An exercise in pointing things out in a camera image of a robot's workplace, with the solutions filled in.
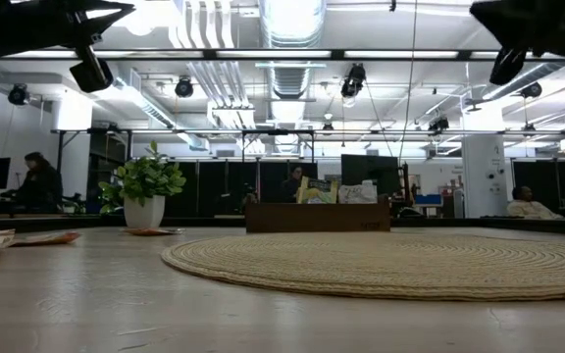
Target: round jute rug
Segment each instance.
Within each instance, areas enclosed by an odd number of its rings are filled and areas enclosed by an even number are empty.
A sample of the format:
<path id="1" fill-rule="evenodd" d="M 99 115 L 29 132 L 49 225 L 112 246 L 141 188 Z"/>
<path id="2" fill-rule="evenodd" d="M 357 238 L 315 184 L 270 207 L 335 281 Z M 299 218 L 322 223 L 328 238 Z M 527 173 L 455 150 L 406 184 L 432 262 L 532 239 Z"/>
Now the round jute rug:
<path id="1" fill-rule="evenodd" d="M 223 237 L 162 253 L 178 270 L 287 291 L 417 300 L 565 298 L 565 244 L 469 235 Z"/>

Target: ceiling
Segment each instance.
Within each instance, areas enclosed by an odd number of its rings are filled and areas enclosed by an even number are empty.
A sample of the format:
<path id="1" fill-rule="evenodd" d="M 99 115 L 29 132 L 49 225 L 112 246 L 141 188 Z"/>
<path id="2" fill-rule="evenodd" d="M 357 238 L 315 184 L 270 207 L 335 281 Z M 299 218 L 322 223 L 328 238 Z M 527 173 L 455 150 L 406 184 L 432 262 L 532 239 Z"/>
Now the ceiling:
<path id="1" fill-rule="evenodd" d="M 173 49 L 167 25 L 172 24 L 171 1 L 136 2 L 141 21 L 155 27 L 147 35 L 131 34 L 126 23 L 118 23 L 103 35 L 97 50 Z M 320 47 L 328 49 L 398 49 L 411 50 L 496 50 L 495 39 L 468 14 L 468 0 L 419 0 L 415 14 L 414 1 L 398 0 L 395 12 L 387 11 L 386 1 L 328 0 L 326 20 Z M 231 33 L 238 48 L 260 48 L 260 19 L 258 1 L 231 2 Z M 202 2 L 202 35 L 205 32 L 204 2 Z M 57 74 L 73 81 L 69 68 L 75 61 L 12 61 L 0 62 L 0 69 L 8 74 Z M 347 75 L 350 62 L 315 62 L 324 64 L 314 69 L 303 120 L 298 128 L 321 128 L 325 114 L 333 115 L 335 129 L 368 129 L 381 125 L 394 131 L 405 126 L 426 129 L 433 116 L 425 116 L 432 107 L 450 95 L 466 94 L 481 98 L 494 90 L 488 84 L 492 62 L 366 62 L 368 84 L 359 92 L 352 107 L 343 107 L 339 92 L 342 78 Z M 267 73 L 255 67 L 257 62 L 240 61 L 239 70 L 249 102 L 254 106 L 255 123 L 274 126 L 272 120 Z M 190 76 L 186 61 L 109 61 L 115 76 L 126 77 L 131 70 L 141 75 L 141 90 L 172 115 L 180 126 L 193 128 L 213 127 L 206 118 L 208 97 L 194 79 L 194 93 L 190 98 L 178 98 L 174 87 L 180 76 Z M 525 66 L 528 71 L 538 64 Z M 565 110 L 565 68 L 539 81 L 543 94 L 535 100 L 505 97 L 495 102 L 504 112 L 506 128 L 520 129 L 525 121 L 551 116 Z M 51 97 L 50 92 L 36 88 L 36 94 Z M 149 128 L 148 117 L 124 97 L 97 92 L 91 98 L 98 103 L 94 119 L 111 120 L 121 127 Z M 463 112 L 458 96 L 441 106 L 441 113 L 450 121 L 451 128 L 460 128 Z M 552 120 L 542 129 L 565 128 L 565 117 Z M 541 138 L 559 140 L 558 136 Z"/>

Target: person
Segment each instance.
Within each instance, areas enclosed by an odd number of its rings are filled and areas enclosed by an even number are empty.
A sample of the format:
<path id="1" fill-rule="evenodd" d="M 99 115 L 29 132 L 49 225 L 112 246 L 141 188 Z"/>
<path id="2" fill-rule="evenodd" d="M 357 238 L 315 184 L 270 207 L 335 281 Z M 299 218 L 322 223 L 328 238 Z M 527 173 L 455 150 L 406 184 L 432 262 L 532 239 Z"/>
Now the person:
<path id="1" fill-rule="evenodd" d="M 29 210 L 57 212 L 63 196 L 60 175 L 39 152 L 32 152 L 25 159 L 29 170 L 23 185 L 13 192 L 15 200 Z"/>
<path id="2" fill-rule="evenodd" d="M 295 203 L 298 194 L 298 188 L 302 181 L 302 168 L 295 167 L 289 176 L 289 179 L 282 183 L 282 201 L 284 203 Z"/>
<path id="3" fill-rule="evenodd" d="M 533 192 L 527 186 L 514 187 L 511 194 L 514 200 L 507 206 L 509 216 L 531 220 L 557 220 L 563 218 L 551 212 L 540 202 L 534 201 Z"/>

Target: potted plant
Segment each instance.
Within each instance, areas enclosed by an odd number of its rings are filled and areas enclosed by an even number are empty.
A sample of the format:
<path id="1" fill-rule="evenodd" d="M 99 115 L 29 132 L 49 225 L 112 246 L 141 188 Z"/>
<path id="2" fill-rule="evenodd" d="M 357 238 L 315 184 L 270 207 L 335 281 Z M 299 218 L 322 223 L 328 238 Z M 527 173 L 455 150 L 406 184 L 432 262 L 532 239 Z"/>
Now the potted plant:
<path id="1" fill-rule="evenodd" d="M 102 213 L 115 210 L 123 202 L 128 227 L 158 227 L 165 214 L 165 196 L 182 192 L 186 178 L 178 163 L 164 163 L 156 141 L 146 148 L 150 157 L 126 162 L 117 169 L 116 184 L 100 182 L 105 205 Z"/>

